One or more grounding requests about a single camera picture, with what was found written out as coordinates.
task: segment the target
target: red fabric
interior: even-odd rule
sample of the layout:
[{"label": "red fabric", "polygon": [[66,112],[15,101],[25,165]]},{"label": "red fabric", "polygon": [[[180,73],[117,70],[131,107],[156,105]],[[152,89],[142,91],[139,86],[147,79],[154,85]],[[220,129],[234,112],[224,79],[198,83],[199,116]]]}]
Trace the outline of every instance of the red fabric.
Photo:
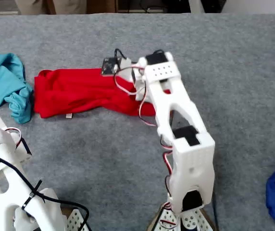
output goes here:
[{"label": "red fabric", "polygon": [[[103,77],[100,69],[43,70],[35,77],[35,107],[42,118],[57,114],[77,113],[105,107],[131,116],[138,115],[140,102],[117,86],[113,77]],[[118,77],[117,82],[134,92],[132,83]],[[144,116],[154,116],[151,103],[141,110]]]}]

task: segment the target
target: gray felt surface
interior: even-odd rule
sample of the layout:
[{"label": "gray felt surface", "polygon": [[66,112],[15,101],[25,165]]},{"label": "gray felt surface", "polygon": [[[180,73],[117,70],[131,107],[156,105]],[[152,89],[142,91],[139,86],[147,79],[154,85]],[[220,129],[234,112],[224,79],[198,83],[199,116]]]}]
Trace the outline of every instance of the gray felt surface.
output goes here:
[{"label": "gray felt surface", "polygon": [[[265,206],[275,171],[275,15],[0,17],[0,53],[18,54],[30,83],[42,69],[99,67],[116,47],[133,59],[174,55],[216,141],[221,230],[275,231]],[[145,230],[166,199],[159,138],[138,118],[101,108],[17,125],[8,105],[0,114],[33,151],[32,182],[84,203],[94,231]]]}]

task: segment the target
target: person's leg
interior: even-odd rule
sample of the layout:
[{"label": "person's leg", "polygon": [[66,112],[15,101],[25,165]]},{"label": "person's leg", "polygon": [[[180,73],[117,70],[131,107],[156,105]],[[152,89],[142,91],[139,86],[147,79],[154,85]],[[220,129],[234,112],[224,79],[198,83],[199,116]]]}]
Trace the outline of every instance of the person's leg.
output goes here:
[{"label": "person's leg", "polygon": [[22,15],[35,15],[48,13],[44,0],[15,0]]},{"label": "person's leg", "polygon": [[56,14],[84,14],[86,0],[53,0]]}]

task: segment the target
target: teal cloth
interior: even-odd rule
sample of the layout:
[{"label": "teal cloth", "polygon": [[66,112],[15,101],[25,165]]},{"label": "teal cloth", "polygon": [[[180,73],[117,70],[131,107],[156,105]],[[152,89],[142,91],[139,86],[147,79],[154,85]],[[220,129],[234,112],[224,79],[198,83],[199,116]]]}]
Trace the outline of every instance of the teal cloth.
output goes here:
[{"label": "teal cloth", "polygon": [[31,119],[32,87],[25,81],[24,67],[17,55],[0,54],[0,106],[9,103],[11,116],[20,124]]}]

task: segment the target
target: robotic arm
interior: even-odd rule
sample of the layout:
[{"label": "robotic arm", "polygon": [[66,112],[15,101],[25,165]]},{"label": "robotic arm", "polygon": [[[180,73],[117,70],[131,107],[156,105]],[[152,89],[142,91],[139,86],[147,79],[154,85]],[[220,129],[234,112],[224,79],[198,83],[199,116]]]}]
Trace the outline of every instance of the robotic arm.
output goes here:
[{"label": "robotic arm", "polygon": [[[215,143],[187,94],[173,56],[169,52],[155,52],[140,58],[131,67],[133,73],[120,71],[119,76],[133,80],[137,99],[142,98],[146,86],[144,94],[149,95],[148,101],[155,108],[158,135],[172,149],[173,170],[167,179],[172,211],[179,214],[202,208],[212,198]],[[171,111],[178,111],[188,125],[172,130],[169,124]]]}]

